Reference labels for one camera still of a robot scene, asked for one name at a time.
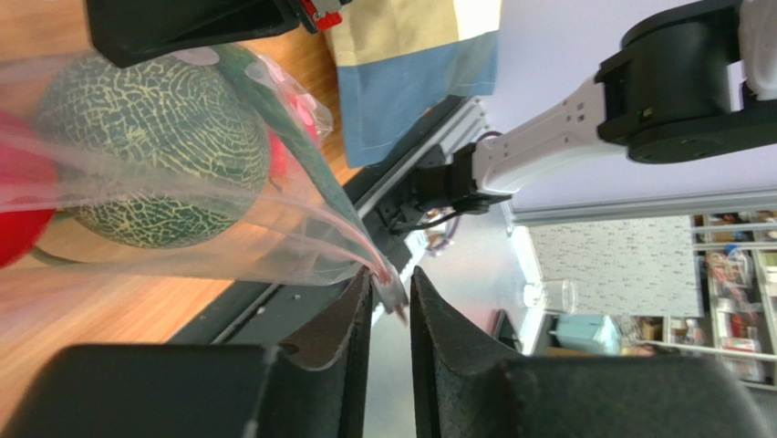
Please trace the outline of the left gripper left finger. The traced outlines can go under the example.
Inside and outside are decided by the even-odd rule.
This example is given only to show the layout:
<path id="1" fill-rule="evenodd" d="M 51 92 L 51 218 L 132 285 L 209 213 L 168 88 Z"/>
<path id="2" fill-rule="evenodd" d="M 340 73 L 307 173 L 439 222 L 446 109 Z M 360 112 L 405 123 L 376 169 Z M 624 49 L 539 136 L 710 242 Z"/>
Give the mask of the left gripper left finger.
<path id="1" fill-rule="evenodd" d="M 240 282 L 170 340 L 82 343 L 39 371 L 4 437 L 359 437 L 372 287 Z"/>

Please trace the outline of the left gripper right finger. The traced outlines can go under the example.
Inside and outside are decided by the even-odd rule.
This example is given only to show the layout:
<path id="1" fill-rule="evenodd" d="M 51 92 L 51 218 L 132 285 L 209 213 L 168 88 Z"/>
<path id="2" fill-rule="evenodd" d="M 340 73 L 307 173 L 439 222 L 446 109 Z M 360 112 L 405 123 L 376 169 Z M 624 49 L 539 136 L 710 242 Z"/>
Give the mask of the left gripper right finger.
<path id="1" fill-rule="evenodd" d="M 527 357 L 411 279 L 420 437 L 766 437 L 750 393 L 719 363 L 679 355 Z"/>

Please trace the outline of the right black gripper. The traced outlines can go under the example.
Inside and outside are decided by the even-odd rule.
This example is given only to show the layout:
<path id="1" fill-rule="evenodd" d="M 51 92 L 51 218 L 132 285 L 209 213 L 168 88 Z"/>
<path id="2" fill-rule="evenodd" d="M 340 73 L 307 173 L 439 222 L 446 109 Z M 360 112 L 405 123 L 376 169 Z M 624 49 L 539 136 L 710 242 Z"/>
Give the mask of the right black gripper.
<path id="1" fill-rule="evenodd" d="M 351 0 L 87 0 L 92 46 L 119 68 L 175 51 L 323 32 Z"/>

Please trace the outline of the clear zip top bag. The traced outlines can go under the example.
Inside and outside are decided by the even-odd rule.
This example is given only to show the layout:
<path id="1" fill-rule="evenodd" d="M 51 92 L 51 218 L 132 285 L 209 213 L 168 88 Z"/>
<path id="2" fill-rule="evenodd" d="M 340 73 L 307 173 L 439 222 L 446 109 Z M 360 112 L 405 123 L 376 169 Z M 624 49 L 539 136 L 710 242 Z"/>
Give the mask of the clear zip top bag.
<path id="1" fill-rule="evenodd" d="M 219 56 L 212 48 L 165 56 L 217 68 Z M 367 272 L 387 312 L 402 312 L 408 299 L 396 268 L 378 250 L 368 231 L 361 234 L 324 204 L 304 171 L 286 180 L 281 192 L 268 182 L 268 176 L 264 187 L 257 191 L 143 169 L 103 152 L 84 151 L 41 137 L 34 128 L 33 116 L 43 91 L 59 70 L 91 54 L 103 57 L 88 50 L 6 60 L 1 65 L 1 113 L 13 114 L 28 124 L 37 135 L 35 145 L 28 149 L 49 157 L 57 172 L 57 194 L 46 202 L 55 212 L 46 230 L 29 253 L 11 266 L 1 266 L 3 313 L 40 308 L 46 300 L 70 307 L 81 293 L 116 285 L 132 276 L 328 286 L 350 279 L 359 270 Z M 328 108 L 318 100 L 317 104 L 320 150 L 333 121 Z M 71 214 L 74 207 L 126 200 L 138 193 L 180 200 L 195 197 L 202 209 L 234 217 L 235 223 L 198 245 L 141 249 L 92 233 Z"/>

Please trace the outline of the red fake apple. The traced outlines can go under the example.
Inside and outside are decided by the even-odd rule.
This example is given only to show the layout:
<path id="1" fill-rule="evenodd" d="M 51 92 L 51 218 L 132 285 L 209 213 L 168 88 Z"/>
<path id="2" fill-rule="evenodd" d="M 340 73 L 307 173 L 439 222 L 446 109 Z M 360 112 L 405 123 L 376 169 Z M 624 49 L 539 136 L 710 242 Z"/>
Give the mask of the red fake apple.
<path id="1" fill-rule="evenodd" d="M 46 205 L 57 194 L 54 163 L 28 148 L 37 135 L 17 116 L 1 113 L 1 266 L 29 253 L 53 218 Z"/>

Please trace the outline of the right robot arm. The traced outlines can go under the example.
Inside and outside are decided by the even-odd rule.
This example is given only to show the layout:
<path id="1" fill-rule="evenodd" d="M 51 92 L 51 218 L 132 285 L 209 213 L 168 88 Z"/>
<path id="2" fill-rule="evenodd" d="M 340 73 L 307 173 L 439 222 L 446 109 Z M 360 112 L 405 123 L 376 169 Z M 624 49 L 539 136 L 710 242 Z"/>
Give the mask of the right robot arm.
<path id="1" fill-rule="evenodd" d="M 93 47 L 120 68 L 209 43 L 332 32 L 378 17 L 363 1 L 89 1 Z M 483 214 L 565 166 L 625 153 L 672 164 L 776 141 L 776 4 L 698 1 L 633 26 L 620 50 L 561 103 L 451 163 L 412 171 L 395 204 Z"/>

